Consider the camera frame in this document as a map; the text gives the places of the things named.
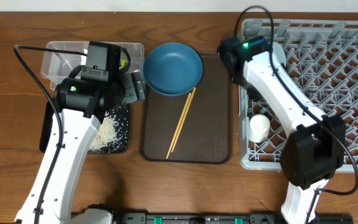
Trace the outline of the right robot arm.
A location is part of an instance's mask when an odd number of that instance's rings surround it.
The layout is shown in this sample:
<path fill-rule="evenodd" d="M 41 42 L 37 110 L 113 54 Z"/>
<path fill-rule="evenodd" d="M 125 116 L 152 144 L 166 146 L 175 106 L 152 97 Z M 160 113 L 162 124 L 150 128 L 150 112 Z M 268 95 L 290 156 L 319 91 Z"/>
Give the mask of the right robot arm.
<path fill-rule="evenodd" d="M 305 96 L 285 70 L 285 53 L 277 42 L 264 37 L 242 42 L 231 37 L 221 41 L 218 52 L 231 80 L 254 88 L 286 134 L 280 155 L 282 171 L 289 181 L 280 210 L 283 221 L 316 221 L 317 190 L 343 165 L 343 119 L 328 116 Z"/>

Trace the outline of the dark blue plate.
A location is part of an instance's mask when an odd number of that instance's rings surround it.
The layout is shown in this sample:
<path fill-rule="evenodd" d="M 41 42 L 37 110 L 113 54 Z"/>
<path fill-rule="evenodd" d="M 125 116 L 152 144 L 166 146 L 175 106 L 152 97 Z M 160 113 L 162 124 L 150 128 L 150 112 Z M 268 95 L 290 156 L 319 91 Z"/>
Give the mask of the dark blue plate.
<path fill-rule="evenodd" d="M 151 89 L 162 95 L 179 96 L 198 84 L 203 64 L 198 52 L 189 45 L 168 42 L 149 52 L 143 72 Z"/>

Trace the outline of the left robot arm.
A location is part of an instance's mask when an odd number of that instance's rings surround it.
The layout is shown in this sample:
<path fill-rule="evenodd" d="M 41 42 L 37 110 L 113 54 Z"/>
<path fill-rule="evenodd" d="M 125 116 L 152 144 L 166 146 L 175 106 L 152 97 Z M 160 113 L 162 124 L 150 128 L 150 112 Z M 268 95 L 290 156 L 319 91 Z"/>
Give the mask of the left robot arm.
<path fill-rule="evenodd" d="M 27 200 L 16 215 L 16 223 L 112 223 L 113 213 L 93 205 L 71 215 L 73 197 L 86 153 L 104 148 L 126 149 L 129 139 L 129 110 L 110 113 L 104 124 L 79 111 L 63 110 L 63 134 L 52 121 L 46 153 Z"/>

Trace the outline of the yellow green snack wrapper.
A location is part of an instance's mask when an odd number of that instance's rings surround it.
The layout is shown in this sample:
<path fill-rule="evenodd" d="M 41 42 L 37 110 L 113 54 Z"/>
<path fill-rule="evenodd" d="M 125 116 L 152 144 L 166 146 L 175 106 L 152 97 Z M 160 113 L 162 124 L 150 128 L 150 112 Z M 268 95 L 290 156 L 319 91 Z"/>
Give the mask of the yellow green snack wrapper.
<path fill-rule="evenodd" d="M 120 69 L 122 70 L 128 64 L 127 59 L 120 59 Z"/>

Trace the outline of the white cup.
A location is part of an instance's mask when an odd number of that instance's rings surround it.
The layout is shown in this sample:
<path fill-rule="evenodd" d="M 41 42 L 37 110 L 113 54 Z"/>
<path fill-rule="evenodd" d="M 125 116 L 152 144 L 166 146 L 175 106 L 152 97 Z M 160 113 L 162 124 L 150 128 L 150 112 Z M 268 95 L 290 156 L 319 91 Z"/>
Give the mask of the white cup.
<path fill-rule="evenodd" d="M 260 143 L 267 139 L 270 132 L 270 120 L 262 114 L 256 114 L 250 119 L 249 140 Z"/>

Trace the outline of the light blue bowl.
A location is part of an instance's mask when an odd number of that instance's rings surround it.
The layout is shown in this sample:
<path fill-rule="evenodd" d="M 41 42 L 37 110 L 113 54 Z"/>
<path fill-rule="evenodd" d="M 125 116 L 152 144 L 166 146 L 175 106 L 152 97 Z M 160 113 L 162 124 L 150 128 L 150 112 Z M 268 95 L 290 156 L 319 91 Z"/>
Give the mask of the light blue bowl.
<path fill-rule="evenodd" d="M 273 42 L 273 52 L 277 56 L 282 67 L 285 68 L 287 63 L 286 56 L 282 46 L 278 42 Z"/>

